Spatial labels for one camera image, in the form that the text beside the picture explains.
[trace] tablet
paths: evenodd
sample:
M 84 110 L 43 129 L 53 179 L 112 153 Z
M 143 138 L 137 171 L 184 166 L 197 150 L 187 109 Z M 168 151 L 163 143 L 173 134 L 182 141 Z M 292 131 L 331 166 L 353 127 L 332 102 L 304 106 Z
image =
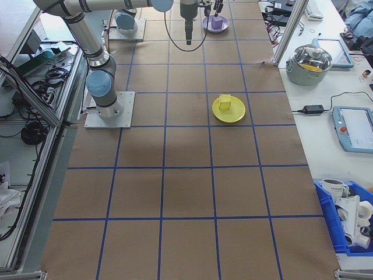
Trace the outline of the tablet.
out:
M 355 66 L 349 55 L 349 49 L 341 39 L 314 38 L 312 45 L 322 48 L 332 56 L 332 67 L 352 68 Z
M 370 108 L 334 107 L 333 120 L 341 146 L 348 152 L 373 153 Z

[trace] white mug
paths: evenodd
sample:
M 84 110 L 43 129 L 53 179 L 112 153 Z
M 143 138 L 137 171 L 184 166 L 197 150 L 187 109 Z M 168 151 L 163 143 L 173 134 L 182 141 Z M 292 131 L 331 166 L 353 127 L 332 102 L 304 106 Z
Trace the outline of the white mug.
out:
M 349 187 L 342 181 L 335 179 L 322 179 L 322 187 L 331 194 L 334 203 L 336 203 L 338 197 L 349 196 Z

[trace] yellow plate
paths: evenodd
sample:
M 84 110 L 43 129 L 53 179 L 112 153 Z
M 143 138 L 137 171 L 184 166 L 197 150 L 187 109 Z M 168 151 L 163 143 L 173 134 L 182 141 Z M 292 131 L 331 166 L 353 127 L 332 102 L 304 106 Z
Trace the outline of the yellow plate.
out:
M 219 109 L 219 98 L 217 98 L 212 104 L 212 112 L 220 121 L 235 123 L 244 117 L 246 108 L 240 99 L 231 96 L 231 107 L 228 110 Z

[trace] screen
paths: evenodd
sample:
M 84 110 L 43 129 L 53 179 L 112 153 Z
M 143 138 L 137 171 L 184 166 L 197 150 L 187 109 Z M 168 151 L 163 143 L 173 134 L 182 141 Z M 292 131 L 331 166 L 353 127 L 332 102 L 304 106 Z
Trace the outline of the screen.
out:
M 353 148 L 373 149 L 373 124 L 365 110 L 341 109 Z
M 327 51 L 333 59 L 333 64 L 349 64 L 347 54 L 344 52 L 339 40 L 318 40 L 320 48 Z

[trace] keyboard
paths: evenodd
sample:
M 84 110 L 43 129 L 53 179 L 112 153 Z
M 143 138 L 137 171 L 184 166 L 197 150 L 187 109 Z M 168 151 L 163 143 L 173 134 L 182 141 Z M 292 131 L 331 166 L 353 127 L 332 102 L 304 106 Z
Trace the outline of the keyboard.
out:
M 316 20 L 318 22 L 324 19 L 324 15 L 317 7 L 317 3 L 315 0 L 309 0 L 307 7 L 304 10 L 304 14 L 308 20 Z

